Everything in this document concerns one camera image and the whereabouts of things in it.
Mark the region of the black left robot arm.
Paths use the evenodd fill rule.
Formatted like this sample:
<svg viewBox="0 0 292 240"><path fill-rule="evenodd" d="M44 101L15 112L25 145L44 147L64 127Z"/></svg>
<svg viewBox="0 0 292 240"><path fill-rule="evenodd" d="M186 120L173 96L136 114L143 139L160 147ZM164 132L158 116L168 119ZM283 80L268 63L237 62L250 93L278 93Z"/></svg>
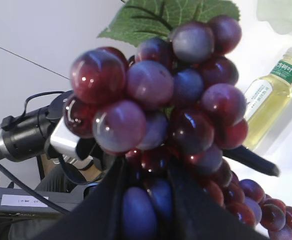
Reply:
<svg viewBox="0 0 292 240"><path fill-rule="evenodd" d="M0 124L0 160L22 162L43 153L51 158L61 154L79 161L88 156L95 157L94 139L80 138L64 124L63 106L72 93L69 90L31 95L25 100L25 106L34 98L57 96L47 106L30 112L24 110L17 117L5 117Z"/></svg>

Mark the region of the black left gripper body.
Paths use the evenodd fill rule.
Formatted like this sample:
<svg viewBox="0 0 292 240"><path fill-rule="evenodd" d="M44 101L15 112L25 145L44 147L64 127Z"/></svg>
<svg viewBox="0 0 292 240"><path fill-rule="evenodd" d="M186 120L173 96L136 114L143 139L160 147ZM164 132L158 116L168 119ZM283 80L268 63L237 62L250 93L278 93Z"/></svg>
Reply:
<svg viewBox="0 0 292 240"><path fill-rule="evenodd" d="M80 138L76 149L80 159L61 154L65 157L65 161L79 164L79 162L88 160L98 170L104 171L106 169L106 163L103 160L104 152L93 138L93 119L96 110L93 105L81 102L70 90L62 93L51 102L48 107L47 119L57 125L61 117L64 117L66 127ZM52 148L56 154L60 154L50 144L50 136L48 147Z"/></svg>

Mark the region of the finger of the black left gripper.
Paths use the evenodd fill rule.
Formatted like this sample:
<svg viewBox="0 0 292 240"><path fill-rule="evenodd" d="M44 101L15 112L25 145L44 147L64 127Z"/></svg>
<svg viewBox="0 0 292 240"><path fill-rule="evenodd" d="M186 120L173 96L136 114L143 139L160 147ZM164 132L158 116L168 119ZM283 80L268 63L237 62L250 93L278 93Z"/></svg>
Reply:
<svg viewBox="0 0 292 240"><path fill-rule="evenodd" d="M261 174L271 177L280 176L281 171L276 164L264 159L242 145L234 149L224 149L222 153L224 157L245 165Z"/></svg>

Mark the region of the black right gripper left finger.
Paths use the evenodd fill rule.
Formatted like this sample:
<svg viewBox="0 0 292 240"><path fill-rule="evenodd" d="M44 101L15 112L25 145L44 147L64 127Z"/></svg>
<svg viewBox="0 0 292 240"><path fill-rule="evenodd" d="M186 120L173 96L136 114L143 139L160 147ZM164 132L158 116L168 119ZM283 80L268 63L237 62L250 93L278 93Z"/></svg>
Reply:
<svg viewBox="0 0 292 240"><path fill-rule="evenodd" d="M71 213L36 240L118 240L126 187L126 161L117 157L101 183Z"/></svg>

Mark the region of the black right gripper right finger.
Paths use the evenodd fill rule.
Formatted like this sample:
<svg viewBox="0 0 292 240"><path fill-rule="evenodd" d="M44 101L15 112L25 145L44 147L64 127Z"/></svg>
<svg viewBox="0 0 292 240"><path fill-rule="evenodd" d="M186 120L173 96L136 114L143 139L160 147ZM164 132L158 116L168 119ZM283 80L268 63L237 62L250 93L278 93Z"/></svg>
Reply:
<svg viewBox="0 0 292 240"><path fill-rule="evenodd" d="M181 167L169 167L174 240L266 240L219 206Z"/></svg>

